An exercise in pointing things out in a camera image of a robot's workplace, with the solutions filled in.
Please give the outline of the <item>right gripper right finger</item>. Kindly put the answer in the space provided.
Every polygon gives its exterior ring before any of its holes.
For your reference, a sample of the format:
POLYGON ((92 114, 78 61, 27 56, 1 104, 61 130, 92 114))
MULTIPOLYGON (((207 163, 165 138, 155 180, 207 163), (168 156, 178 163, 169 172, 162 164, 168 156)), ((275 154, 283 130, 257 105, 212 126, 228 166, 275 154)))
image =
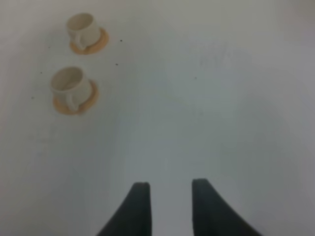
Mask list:
POLYGON ((192 181, 192 226, 195 236, 259 236, 205 178, 192 181))

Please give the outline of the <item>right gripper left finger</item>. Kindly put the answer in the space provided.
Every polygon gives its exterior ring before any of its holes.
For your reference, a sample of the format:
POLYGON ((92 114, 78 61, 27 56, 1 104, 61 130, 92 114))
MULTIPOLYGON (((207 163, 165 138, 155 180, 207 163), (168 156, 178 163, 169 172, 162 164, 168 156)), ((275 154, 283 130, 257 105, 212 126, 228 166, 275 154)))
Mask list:
POLYGON ((151 189, 147 182, 136 182, 99 236, 151 236, 151 189))

